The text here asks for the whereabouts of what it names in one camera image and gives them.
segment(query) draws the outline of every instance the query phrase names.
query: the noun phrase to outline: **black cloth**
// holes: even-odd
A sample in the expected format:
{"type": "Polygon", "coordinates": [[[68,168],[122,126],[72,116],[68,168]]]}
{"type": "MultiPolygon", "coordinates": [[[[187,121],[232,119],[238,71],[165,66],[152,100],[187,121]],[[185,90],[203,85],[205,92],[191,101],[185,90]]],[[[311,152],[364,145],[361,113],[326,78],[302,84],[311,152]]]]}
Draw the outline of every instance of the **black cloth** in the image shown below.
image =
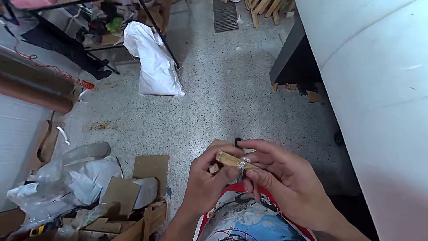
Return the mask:
{"type": "Polygon", "coordinates": [[[94,75],[102,67],[101,63],[86,54],[80,43],[70,40],[71,38],[68,36],[69,39],[56,35],[41,24],[21,36],[32,45],[64,55],[91,75],[94,75]]]}

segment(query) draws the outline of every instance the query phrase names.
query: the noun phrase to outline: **hand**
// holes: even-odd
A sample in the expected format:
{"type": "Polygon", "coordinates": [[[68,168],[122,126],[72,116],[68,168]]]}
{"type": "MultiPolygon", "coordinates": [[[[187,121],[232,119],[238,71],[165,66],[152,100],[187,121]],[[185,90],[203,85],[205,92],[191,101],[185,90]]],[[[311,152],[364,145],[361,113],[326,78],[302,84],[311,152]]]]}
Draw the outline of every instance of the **hand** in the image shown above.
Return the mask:
{"type": "Polygon", "coordinates": [[[233,156],[242,156],[244,151],[232,143],[214,140],[201,156],[192,161],[184,194],[183,204],[187,212],[203,215],[210,211],[220,198],[221,190],[239,176],[236,167],[225,166],[216,175],[208,172],[208,166],[216,162],[215,156],[219,150],[233,156]]]}
{"type": "MultiPolygon", "coordinates": [[[[333,206],[309,162],[264,140],[250,139],[238,145],[256,150],[245,157],[261,169],[248,169],[246,176],[269,190],[280,210],[293,222],[330,233],[341,222],[348,223],[333,206]]],[[[248,192],[255,191],[257,195],[249,180],[244,185],[248,192]]]]}

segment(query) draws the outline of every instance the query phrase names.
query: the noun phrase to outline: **woven plastic bag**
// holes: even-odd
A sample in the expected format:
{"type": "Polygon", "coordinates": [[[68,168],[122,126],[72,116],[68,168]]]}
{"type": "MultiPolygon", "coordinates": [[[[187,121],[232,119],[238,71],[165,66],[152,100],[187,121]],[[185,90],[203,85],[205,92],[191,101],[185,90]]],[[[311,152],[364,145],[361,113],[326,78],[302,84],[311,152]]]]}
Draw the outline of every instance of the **woven plastic bag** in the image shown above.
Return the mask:
{"type": "Polygon", "coordinates": [[[124,45],[131,55],[140,58],[139,94],[184,95],[174,60],[159,34],[133,21],[125,28],[124,45]]]}

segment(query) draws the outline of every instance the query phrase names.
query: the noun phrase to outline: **metal grate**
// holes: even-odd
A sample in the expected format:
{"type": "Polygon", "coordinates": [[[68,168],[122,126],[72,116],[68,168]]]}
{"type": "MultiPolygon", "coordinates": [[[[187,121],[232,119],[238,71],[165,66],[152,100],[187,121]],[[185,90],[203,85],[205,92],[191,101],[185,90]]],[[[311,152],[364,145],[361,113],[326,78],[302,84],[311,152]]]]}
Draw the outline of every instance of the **metal grate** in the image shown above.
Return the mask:
{"type": "Polygon", "coordinates": [[[222,3],[219,0],[213,0],[214,11],[214,32],[221,33],[230,30],[239,29],[238,17],[236,16],[235,3],[228,1],[222,3]]]}

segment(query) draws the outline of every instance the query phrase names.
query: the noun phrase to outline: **terrazzo floor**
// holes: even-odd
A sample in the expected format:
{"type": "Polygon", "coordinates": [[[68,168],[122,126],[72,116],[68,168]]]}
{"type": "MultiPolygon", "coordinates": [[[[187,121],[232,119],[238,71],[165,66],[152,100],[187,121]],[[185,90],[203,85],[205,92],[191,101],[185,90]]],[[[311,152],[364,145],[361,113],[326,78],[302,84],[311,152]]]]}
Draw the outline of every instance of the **terrazzo floor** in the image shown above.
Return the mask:
{"type": "Polygon", "coordinates": [[[138,95],[139,62],[125,48],[98,52],[121,74],[101,81],[81,74],[96,89],[64,117],[71,145],[58,141],[54,155],[108,141],[130,178],[136,155],[168,154],[168,220],[183,200],[191,161],[214,139],[282,144],[313,165],[328,193],[358,193],[346,149],[334,143],[337,126],[328,103],[308,103],[298,91],[272,91],[269,71],[293,20],[274,26],[272,18],[259,16],[256,30],[244,2],[236,6],[244,24],[225,33],[214,33],[212,1],[172,6],[167,42],[182,64],[185,96],[138,95]]]}

